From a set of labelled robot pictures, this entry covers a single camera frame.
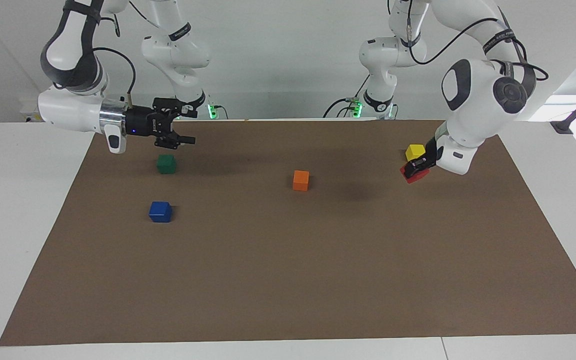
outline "cube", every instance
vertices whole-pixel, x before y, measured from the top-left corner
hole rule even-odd
[[[295,170],[292,178],[292,189],[296,192],[307,192],[311,173],[309,171]]]
[[[153,223],[170,223],[172,219],[172,206],[168,202],[155,201],[150,206],[148,213]]]
[[[159,155],[157,170],[160,174],[174,174],[177,171],[177,160],[174,155]]]
[[[426,153],[426,147],[419,144],[412,144],[406,150],[406,159],[411,161],[422,157]]]

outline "white table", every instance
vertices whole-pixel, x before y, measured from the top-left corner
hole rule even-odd
[[[501,137],[576,266],[576,141],[534,122],[512,123]],[[0,123],[0,336],[91,139],[45,123]],[[576,359],[576,335],[0,348],[2,360],[146,358],[569,360]]]

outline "orange cube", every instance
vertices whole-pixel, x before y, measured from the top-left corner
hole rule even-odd
[[[292,178],[292,189],[297,192],[307,192],[311,173],[309,171],[295,170]]]

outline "yellow cube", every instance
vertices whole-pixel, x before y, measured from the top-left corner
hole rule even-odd
[[[420,158],[423,154],[426,153],[426,147],[419,144],[412,144],[406,150],[406,159],[407,161],[414,160]]]

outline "brown mat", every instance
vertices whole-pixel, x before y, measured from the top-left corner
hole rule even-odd
[[[0,346],[576,333],[576,269],[498,137],[402,178],[438,125],[188,123],[175,175],[96,137]]]

